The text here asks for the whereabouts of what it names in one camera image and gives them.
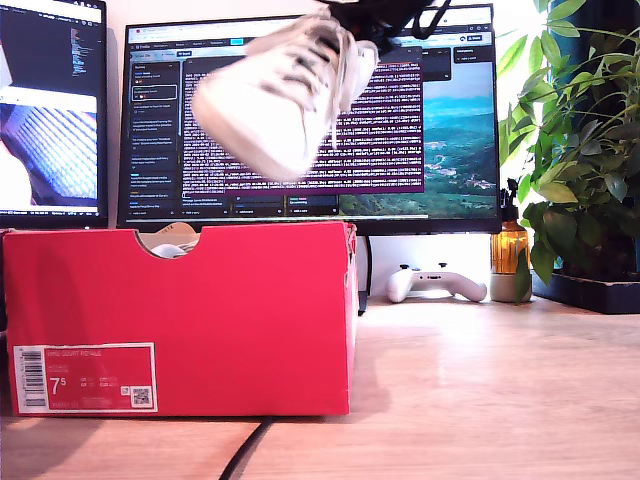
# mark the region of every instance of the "potted plant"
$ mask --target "potted plant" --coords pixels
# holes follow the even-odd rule
[[[547,8],[546,0],[534,2]],[[604,313],[638,313],[640,302],[624,298],[640,295],[640,204],[634,202],[640,196],[640,28],[576,27],[567,18],[585,3],[557,3],[548,28],[531,42],[533,73],[499,123],[501,163],[525,149],[519,200],[532,190],[543,199],[522,220],[534,231],[534,293]],[[570,64],[550,31],[589,33],[588,59]],[[501,70],[522,56],[523,38],[507,51]],[[516,277],[524,295],[531,276],[525,256],[521,263]]]

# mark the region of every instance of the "qr code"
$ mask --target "qr code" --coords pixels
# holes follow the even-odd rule
[[[131,406],[133,408],[152,407],[151,387],[131,387]]]

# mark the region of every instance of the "desk surface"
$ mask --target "desk surface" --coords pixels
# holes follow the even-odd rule
[[[640,315],[374,301],[353,388],[348,417],[274,424],[242,478],[639,475]],[[3,479],[217,479],[256,425],[5,416]]]

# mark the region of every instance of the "computer monitor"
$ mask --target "computer monitor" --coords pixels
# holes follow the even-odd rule
[[[425,41],[407,25],[340,117],[338,149],[328,135],[314,169],[279,184],[210,140],[190,101],[204,75],[294,19],[127,27],[119,226],[342,219],[368,235],[499,230],[492,7],[451,7]]]
[[[0,0],[0,228],[106,227],[106,5]]]

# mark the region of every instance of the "black cord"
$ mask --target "black cord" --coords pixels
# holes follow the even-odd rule
[[[364,243],[367,246],[367,296],[371,295],[371,277],[373,276],[373,253],[371,253],[371,238],[364,236]]]
[[[258,444],[258,441],[272,424],[273,417],[267,417],[262,421],[260,425],[258,425],[253,433],[249,435],[249,438],[247,438],[245,442],[240,446],[236,454],[231,458],[231,460],[229,460],[229,463],[222,472],[222,475],[220,475],[220,480],[231,480],[231,476],[238,468],[238,465],[240,465],[247,453]]]
[[[422,16],[422,12],[416,13],[416,16],[413,19],[413,28],[411,29],[411,34],[418,40],[426,40],[431,35],[433,35],[433,32],[436,31],[438,23],[440,23],[440,20],[442,20],[442,17],[449,8],[449,5],[451,5],[451,0],[445,0],[442,6],[438,9],[436,16],[433,17],[433,20],[431,21],[429,26],[424,30],[420,27],[420,17]]]

